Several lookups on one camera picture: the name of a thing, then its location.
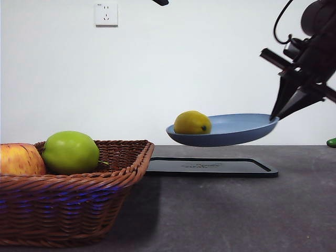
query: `wall socket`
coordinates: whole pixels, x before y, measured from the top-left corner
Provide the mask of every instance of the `wall socket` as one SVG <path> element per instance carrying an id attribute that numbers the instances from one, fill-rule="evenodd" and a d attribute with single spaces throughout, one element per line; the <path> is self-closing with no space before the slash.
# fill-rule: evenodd
<path id="1" fill-rule="evenodd" d="M 99 3 L 94 8 L 96 26 L 118 26 L 118 4 Z"/>

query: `gray table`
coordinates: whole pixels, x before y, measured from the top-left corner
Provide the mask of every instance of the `gray table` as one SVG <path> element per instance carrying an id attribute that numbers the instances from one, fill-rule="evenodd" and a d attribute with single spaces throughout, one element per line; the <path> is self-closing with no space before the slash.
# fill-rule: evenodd
<path id="1" fill-rule="evenodd" d="M 61 251 L 336 251 L 336 149 L 156 146 L 153 156 L 252 158 L 279 176 L 145 176 L 105 240 Z"/>

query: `green object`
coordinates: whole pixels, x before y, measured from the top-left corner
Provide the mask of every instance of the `green object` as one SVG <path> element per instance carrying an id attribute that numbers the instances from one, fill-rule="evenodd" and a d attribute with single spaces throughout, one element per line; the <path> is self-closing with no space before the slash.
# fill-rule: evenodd
<path id="1" fill-rule="evenodd" d="M 332 147 L 332 148 L 336 148 L 336 138 L 329 139 L 327 141 L 327 146 Z"/>
<path id="2" fill-rule="evenodd" d="M 61 131 L 47 139 L 42 158 L 58 174 L 90 173 L 98 165 L 99 149 L 88 135 Z"/>

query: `blue plate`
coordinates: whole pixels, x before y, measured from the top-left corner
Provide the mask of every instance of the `blue plate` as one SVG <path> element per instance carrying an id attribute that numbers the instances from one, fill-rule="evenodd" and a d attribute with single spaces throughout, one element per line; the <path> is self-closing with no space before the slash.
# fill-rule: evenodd
<path id="1" fill-rule="evenodd" d="M 270 133 L 279 121 L 276 117 L 269 121 L 269 114 L 224 114 L 209 117 L 212 129 L 210 134 L 176 134 L 174 125 L 166 129 L 176 142 L 197 146 L 215 147 L 247 143 Z"/>

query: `wicker basket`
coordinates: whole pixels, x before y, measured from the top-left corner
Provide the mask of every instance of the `wicker basket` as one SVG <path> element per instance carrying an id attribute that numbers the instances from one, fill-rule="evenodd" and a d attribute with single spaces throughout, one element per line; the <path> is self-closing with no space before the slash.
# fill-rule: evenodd
<path id="1" fill-rule="evenodd" d="M 146 172 L 154 144 L 95 142 L 109 165 L 93 173 L 0 177 L 0 245 L 74 247 L 104 237 Z M 35 144 L 39 152 L 43 146 Z"/>

